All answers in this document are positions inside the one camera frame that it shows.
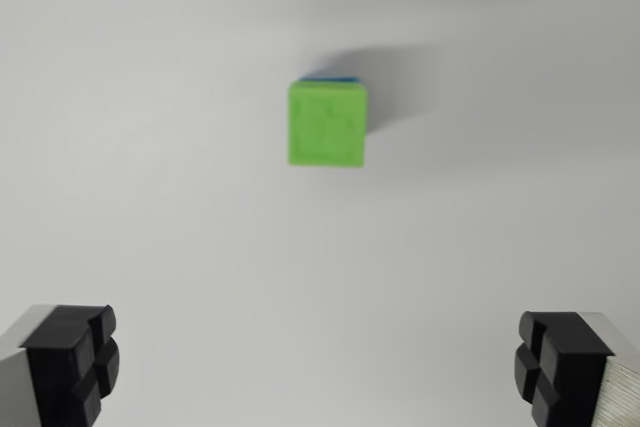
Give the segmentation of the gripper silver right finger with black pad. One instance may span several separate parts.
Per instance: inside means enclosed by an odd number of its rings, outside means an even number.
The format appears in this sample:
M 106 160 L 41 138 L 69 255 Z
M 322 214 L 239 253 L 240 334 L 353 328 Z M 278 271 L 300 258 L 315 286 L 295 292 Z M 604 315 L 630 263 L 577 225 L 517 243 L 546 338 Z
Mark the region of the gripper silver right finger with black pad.
M 639 349 L 603 314 L 524 312 L 514 358 L 541 427 L 637 426 Z

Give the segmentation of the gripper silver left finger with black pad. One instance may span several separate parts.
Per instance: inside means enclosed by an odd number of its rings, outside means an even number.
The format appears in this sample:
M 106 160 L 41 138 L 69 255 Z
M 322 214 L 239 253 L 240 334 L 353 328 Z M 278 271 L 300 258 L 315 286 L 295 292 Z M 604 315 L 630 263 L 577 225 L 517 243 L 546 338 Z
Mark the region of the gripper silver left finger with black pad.
M 116 384 L 113 308 L 33 305 L 1 334 L 1 424 L 95 424 Z

